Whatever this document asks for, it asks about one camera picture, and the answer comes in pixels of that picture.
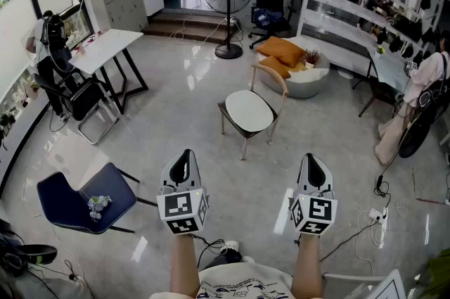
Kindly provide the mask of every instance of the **chair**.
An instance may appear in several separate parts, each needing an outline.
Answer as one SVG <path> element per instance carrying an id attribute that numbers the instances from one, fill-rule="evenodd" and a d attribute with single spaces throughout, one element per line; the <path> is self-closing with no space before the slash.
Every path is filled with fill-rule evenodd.
<path id="1" fill-rule="evenodd" d="M 63 79 L 60 84 L 64 83 L 68 77 L 69 76 Z M 84 81 L 77 92 L 73 93 L 71 96 L 68 96 L 62 92 L 60 87 L 53 83 L 47 82 L 41 75 L 35 74 L 34 79 L 42 89 L 58 95 L 63 100 L 65 107 L 72 113 L 73 118 L 76 121 L 80 121 L 80 124 L 78 125 L 78 132 L 92 145 L 97 144 L 119 120 L 118 117 L 114 117 L 112 123 L 103 131 L 100 137 L 96 141 L 92 141 L 81 131 L 82 125 L 97 110 L 98 102 L 100 100 L 106 98 L 110 105 L 114 107 L 113 102 L 111 101 L 109 95 L 106 94 L 101 82 L 90 77 Z"/>
<path id="2" fill-rule="evenodd" d="M 47 220 L 62 228 L 82 231 L 88 234 L 102 234 L 108 229 L 134 233 L 132 230 L 114 227 L 136 201 L 151 206 L 156 203 L 137 198 L 124 179 L 138 179 L 117 169 L 112 163 L 106 164 L 79 191 L 73 190 L 62 172 L 57 172 L 37 184 L 37 193 Z M 109 196 L 112 202 L 101 211 L 102 218 L 93 221 L 87 205 L 92 196 Z"/>
<path id="3" fill-rule="evenodd" d="M 281 109 L 288 96 L 288 88 L 283 78 L 273 69 L 260 64 L 252 65 L 252 81 L 250 90 L 236 91 L 229 95 L 225 101 L 218 103 L 221 111 L 221 130 L 225 134 L 224 117 L 238 130 L 244 137 L 244 147 L 241 160 L 245 160 L 248 139 L 262 132 L 273 124 L 269 144 L 274 139 L 274 134 L 280 119 Z M 283 87 L 283 96 L 280 109 L 276 112 L 261 96 L 255 93 L 256 69 L 263 70 Z"/>
<path id="4" fill-rule="evenodd" d="M 275 32 L 285 32 L 290 29 L 289 22 L 284 17 L 282 17 L 278 22 L 273 22 L 269 23 L 267 26 L 262 26 L 259 22 L 255 22 L 253 18 L 255 9 L 268 9 L 270 11 L 282 13 L 284 15 L 284 0 L 256 0 L 256 6 L 252 6 L 252 23 L 255 23 L 258 29 L 266 30 L 266 34 L 259 32 L 249 33 L 249 38 L 252 38 L 253 35 L 261 37 L 257 41 L 251 43 L 251 49 L 253 49 L 255 44 L 263 42 L 269 37 L 275 36 Z"/>

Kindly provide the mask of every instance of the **white flowers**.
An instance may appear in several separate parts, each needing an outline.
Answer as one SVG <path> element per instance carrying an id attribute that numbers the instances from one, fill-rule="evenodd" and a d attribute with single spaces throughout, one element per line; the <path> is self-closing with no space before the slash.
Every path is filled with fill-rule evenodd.
<path id="1" fill-rule="evenodd" d="M 108 206 L 108 203 L 111 203 L 112 200 L 109 196 L 93 196 L 89 199 L 87 205 L 91 212 L 89 215 L 91 216 L 93 221 L 97 221 L 101 219 L 101 214 L 99 213 L 104 208 Z"/>

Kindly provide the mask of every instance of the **fan stand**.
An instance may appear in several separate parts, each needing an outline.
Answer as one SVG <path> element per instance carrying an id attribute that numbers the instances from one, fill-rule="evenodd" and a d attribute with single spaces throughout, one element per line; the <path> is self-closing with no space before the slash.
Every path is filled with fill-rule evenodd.
<path id="1" fill-rule="evenodd" d="M 239 45 L 231 43 L 231 26 L 230 26 L 230 9 L 231 0 L 226 0 L 226 43 L 219 45 L 214 53 L 221 59 L 237 59 L 243 54 L 243 50 Z"/>

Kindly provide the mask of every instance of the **tiled floor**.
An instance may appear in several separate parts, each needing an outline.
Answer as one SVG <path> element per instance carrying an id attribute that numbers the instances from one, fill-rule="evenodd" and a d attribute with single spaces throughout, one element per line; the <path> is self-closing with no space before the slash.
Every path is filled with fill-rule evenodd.
<path id="1" fill-rule="evenodd" d="M 374 180 L 382 170 L 373 154 L 378 142 L 376 126 L 390 118 L 390 108 L 375 102 L 358 118 L 370 96 L 368 85 L 352 90 L 353 81 L 332 70 L 327 87 L 307 100 L 288 99 L 271 146 L 267 132 L 252 138 L 247 161 L 239 161 L 242 138 L 226 123 L 220 134 L 217 103 L 231 92 L 248 88 L 249 64 L 255 53 L 244 38 L 244 56 L 223 61 L 214 56 L 214 44 L 164 37 L 139 39 L 130 48 L 149 91 L 131 97 L 119 123 L 98 146 L 91 146 L 80 135 L 77 123 L 57 133 L 49 131 L 50 113 L 38 124 L 25 145 L 2 195 L 13 229 L 27 243 L 47 243 L 59 248 L 52 269 L 67 269 L 63 261 L 74 256 L 84 269 L 96 298 L 148 298 L 169 285 L 171 235 L 159 222 L 155 208 L 137 203 L 118 226 L 134 229 L 135 234 L 107 231 L 100 236 L 54 227 L 46 221 L 37 198 L 36 184 L 55 171 L 63 172 L 78 189 L 107 162 L 142 181 L 130 183 L 137 195 L 155 200 L 160 172 L 179 151 L 195 151 L 202 182 L 210 197 L 210 213 L 203 236 L 241 242 L 244 255 L 257 262 L 291 273 L 297 251 L 291 223 L 283 235 L 274 234 L 283 197 L 293 188 L 300 161 L 305 153 L 320 157 L 333 173 L 337 218 L 321 238 L 321 256 L 357 232 L 356 219 L 364 210 L 382 210 L 386 198 L 373 194 Z M 133 78 L 123 57 L 123 68 Z M 109 66 L 112 81 L 120 86 L 120 74 Z M 279 95 L 257 80 L 256 90 L 269 102 L 278 104 Z M 90 124 L 105 125 L 101 117 Z M 398 268 L 407 292 L 413 278 L 427 259 L 449 247 L 450 208 L 417 201 L 413 194 L 444 201 L 445 165 L 437 141 L 443 134 L 432 128 L 420 150 L 412 158 L 397 158 L 385 175 L 392 201 L 388 232 L 382 248 L 377 248 L 368 231 L 361 235 L 359 254 L 373 262 L 374 274 L 383 275 Z M 398 209 L 406 199 L 406 210 Z M 371 221 L 363 214 L 361 226 Z M 370 275 L 367 262 L 354 254 L 356 239 L 322 263 L 323 272 Z M 213 254 L 206 252 L 202 265 Z"/>

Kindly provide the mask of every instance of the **power strip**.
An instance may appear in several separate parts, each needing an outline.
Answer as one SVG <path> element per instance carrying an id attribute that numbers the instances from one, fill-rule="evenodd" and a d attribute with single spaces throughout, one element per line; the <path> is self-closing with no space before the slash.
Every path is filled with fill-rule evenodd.
<path id="1" fill-rule="evenodd" d="M 378 210 L 371 209 L 371 212 L 368 214 L 369 217 L 371 217 L 373 220 L 377 220 L 380 224 L 385 223 L 385 219 L 383 218 L 383 214 L 381 214 Z"/>

